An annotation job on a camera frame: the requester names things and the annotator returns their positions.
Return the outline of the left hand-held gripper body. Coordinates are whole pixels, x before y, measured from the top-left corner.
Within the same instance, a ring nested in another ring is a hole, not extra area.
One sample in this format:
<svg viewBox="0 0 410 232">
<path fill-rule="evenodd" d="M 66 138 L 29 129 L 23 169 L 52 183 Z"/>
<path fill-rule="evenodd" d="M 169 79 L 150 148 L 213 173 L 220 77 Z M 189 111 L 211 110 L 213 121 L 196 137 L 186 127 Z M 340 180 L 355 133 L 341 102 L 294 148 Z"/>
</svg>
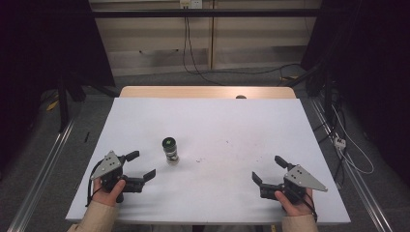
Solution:
<svg viewBox="0 0 410 232">
<path fill-rule="evenodd" d="M 126 181 L 122 193 L 116 198 L 117 203 L 124 201 L 124 192 L 141 193 L 144 187 L 143 178 L 131 178 L 123 173 L 123 166 L 126 162 L 125 156 L 117 156 L 113 151 L 110 151 L 96 164 L 91 174 L 91 180 L 94 181 L 100 178 L 102 188 L 107 191 L 111 191 L 120 180 Z"/>
</svg>

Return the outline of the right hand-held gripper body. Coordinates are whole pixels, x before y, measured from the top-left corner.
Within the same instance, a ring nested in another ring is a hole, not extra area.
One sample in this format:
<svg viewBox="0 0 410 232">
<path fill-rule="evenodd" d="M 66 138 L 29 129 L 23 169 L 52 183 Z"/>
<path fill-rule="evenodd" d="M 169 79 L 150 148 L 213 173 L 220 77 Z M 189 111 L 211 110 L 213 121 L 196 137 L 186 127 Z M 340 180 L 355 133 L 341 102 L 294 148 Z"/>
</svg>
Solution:
<svg viewBox="0 0 410 232">
<path fill-rule="evenodd" d="M 325 185 L 313 177 L 300 164 L 294 165 L 288 163 L 282 164 L 281 167 L 287 169 L 282 184 L 264 184 L 262 180 L 259 180 L 259 193 L 261 198 L 276 200 L 275 192 L 280 191 L 292 204 L 297 204 L 301 203 L 305 198 L 307 189 L 328 191 Z"/>
</svg>

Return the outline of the small bottle with dark cap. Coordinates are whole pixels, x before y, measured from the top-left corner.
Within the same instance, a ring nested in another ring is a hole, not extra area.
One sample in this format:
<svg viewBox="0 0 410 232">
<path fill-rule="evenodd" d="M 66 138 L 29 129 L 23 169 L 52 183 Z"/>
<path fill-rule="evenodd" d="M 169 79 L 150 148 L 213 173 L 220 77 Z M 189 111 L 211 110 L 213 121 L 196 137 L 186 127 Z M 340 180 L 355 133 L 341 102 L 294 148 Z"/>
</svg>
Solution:
<svg viewBox="0 0 410 232">
<path fill-rule="evenodd" d="M 179 156 L 177 152 L 177 143 L 173 137 L 166 137 L 162 141 L 162 149 L 165 153 L 167 162 L 169 164 L 177 164 L 179 162 Z"/>
</svg>

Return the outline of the person's right hand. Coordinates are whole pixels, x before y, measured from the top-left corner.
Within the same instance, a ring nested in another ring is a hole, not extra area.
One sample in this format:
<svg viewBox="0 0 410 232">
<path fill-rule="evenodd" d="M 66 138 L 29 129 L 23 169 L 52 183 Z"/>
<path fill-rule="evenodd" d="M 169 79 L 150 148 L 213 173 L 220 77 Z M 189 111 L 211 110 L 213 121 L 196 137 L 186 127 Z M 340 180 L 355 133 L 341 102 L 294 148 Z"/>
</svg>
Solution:
<svg viewBox="0 0 410 232">
<path fill-rule="evenodd" d="M 281 191 L 276 191 L 275 197 L 289 217 L 311 215 L 312 210 L 314 209 L 312 201 L 312 190 L 310 188 L 307 189 L 307 193 L 305 195 L 306 203 L 302 202 L 301 204 L 294 205 Z"/>
</svg>

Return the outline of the person's left hand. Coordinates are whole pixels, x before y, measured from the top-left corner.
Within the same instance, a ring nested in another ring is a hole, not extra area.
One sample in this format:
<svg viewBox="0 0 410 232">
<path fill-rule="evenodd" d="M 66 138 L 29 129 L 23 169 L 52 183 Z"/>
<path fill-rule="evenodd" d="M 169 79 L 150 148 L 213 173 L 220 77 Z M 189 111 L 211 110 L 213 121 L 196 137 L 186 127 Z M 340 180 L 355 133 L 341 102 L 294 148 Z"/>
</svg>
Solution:
<svg viewBox="0 0 410 232">
<path fill-rule="evenodd" d="M 92 199 L 106 206 L 115 207 L 116 198 L 122 193 L 125 185 L 126 182 L 124 180 L 120 180 L 111 191 L 104 191 L 101 179 L 97 178 L 93 183 Z"/>
</svg>

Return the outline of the black metal stand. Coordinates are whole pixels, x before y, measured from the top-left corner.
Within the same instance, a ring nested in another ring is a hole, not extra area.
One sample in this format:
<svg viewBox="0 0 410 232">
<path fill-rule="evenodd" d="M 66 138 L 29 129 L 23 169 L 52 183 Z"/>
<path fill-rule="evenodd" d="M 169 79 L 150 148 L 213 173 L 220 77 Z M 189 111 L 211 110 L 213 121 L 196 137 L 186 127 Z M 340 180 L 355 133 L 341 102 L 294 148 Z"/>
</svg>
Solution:
<svg viewBox="0 0 410 232">
<path fill-rule="evenodd" d="M 285 87 L 293 88 L 304 82 L 307 94 L 310 97 L 318 97 L 321 91 L 324 91 L 324 112 L 328 121 L 332 120 L 332 80 L 328 66 L 324 63 L 318 63 L 294 80 L 290 80 Z"/>
<path fill-rule="evenodd" d="M 111 98 L 118 98 L 120 96 L 118 90 L 111 90 L 78 73 L 72 72 L 71 74 L 61 74 L 57 78 L 58 101 L 60 103 L 60 132 L 65 130 L 71 119 L 67 95 L 70 95 L 75 102 L 84 102 L 86 94 L 83 90 L 83 86 L 91 86 L 95 90 Z"/>
</svg>

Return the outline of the dark curtain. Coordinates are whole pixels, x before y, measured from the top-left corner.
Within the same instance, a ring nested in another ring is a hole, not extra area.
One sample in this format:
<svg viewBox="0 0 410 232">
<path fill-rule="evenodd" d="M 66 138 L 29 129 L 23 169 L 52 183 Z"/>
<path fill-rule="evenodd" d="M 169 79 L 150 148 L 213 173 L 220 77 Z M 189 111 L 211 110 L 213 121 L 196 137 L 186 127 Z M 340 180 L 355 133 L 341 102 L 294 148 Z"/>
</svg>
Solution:
<svg viewBox="0 0 410 232">
<path fill-rule="evenodd" d="M 90 0 L 0 0 L 0 170 L 15 159 L 46 90 L 82 100 L 86 84 L 112 86 Z"/>
<path fill-rule="evenodd" d="M 410 0 L 322 0 L 302 60 L 328 72 L 383 160 L 410 187 Z"/>
</svg>

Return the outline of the black horizontal bar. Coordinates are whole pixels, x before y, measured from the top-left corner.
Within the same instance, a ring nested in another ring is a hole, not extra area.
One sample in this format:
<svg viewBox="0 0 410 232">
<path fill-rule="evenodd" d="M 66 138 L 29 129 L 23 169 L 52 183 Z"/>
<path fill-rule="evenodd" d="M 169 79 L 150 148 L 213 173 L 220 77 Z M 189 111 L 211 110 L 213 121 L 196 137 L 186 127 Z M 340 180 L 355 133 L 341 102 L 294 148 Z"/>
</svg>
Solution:
<svg viewBox="0 0 410 232">
<path fill-rule="evenodd" d="M 98 10 L 93 17 L 305 17 L 319 16 L 319 9 L 202 9 L 202 10 Z"/>
</svg>

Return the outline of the aluminium floor rail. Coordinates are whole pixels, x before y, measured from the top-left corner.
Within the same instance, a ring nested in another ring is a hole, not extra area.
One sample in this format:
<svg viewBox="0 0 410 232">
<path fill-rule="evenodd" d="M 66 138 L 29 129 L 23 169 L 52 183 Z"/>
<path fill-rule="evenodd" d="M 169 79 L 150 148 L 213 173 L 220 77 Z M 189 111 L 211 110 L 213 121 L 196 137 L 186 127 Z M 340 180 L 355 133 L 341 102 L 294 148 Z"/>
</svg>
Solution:
<svg viewBox="0 0 410 232">
<path fill-rule="evenodd" d="M 69 123 L 64 127 L 64 129 L 58 133 L 56 140 L 48 153 L 46 160 L 37 175 L 34 184 L 29 188 L 24 200 L 22 201 L 20 207 L 18 208 L 16 215 L 9 226 L 7 232 L 24 232 L 28 222 L 33 215 L 40 198 L 44 192 L 45 186 L 51 173 L 59 159 L 68 138 L 73 130 L 73 125 L 75 124 L 75 118 L 72 118 Z"/>
<path fill-rule="evenodd" d="M 332 142 L 333 147 L 336 149 L 337 157 L 342 160 L 344 170 L 347 176 L 350 178 L 362 203 L 364 204 L 369 217 L 371 218 L 373 224 L 376 227 L 376 231 L 394 232 L 379 203 L 377 202 L 370 188 L 367 186 L 363 178 L 363 172 L 360 171 L 354 163 L 354 161 L 351 160 L 351 157 L 346 152 L 346 150 L 341 150 L 336 146 L 336 143 L 334 142 L 334 137 L 331 135 L 331 126 L 327 123 L 325 119 L 324 107 L 322 106 L 321 102 L 319 100 L 311 100 L 310 103 L 314 108 L 314 111 L 318 119 L 323 123 L 325 132 L 330 136 L 330 141 Z"/>
</svg>

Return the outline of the white wall socket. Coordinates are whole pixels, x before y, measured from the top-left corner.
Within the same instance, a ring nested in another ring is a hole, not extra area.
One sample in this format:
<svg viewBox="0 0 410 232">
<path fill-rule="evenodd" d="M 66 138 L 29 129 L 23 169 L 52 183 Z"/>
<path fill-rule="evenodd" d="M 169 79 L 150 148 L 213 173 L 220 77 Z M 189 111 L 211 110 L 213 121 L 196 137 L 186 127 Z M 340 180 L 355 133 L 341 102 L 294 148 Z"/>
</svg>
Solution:
<svg viewBox="0 0 410 232">
<path fill-rule="evenodd" d="M 199 10 L 203 8 L 203 2 L 202 0 L 180 0 L 180 8 Z"/>
</svg>

